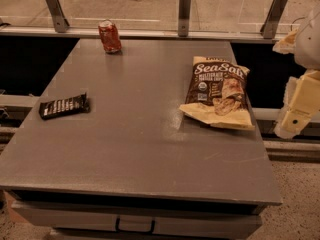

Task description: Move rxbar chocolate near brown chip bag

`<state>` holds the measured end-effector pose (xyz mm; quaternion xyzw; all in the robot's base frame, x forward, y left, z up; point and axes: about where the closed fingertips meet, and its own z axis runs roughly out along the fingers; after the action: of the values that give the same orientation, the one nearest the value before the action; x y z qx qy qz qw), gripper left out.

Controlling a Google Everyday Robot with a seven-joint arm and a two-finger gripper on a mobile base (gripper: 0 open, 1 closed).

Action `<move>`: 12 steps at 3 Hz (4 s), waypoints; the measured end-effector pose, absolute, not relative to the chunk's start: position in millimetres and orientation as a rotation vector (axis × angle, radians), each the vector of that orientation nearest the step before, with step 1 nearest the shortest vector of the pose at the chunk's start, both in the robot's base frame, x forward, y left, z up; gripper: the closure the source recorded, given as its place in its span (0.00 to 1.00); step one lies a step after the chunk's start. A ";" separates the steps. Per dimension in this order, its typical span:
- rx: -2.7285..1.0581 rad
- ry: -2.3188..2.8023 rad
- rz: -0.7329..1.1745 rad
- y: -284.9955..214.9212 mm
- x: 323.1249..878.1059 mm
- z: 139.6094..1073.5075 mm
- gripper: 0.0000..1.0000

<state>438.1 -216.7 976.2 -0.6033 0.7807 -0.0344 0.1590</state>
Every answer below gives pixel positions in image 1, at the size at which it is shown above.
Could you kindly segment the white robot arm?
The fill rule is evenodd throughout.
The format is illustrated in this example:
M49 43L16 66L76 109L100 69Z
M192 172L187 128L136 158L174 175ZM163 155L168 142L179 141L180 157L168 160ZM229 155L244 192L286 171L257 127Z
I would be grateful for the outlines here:
M320 5L311 10L297 30L279 40L273 50L292 53L295 63L306 69L299 78L289 78L274 128L278 137L292 139L320 111Z

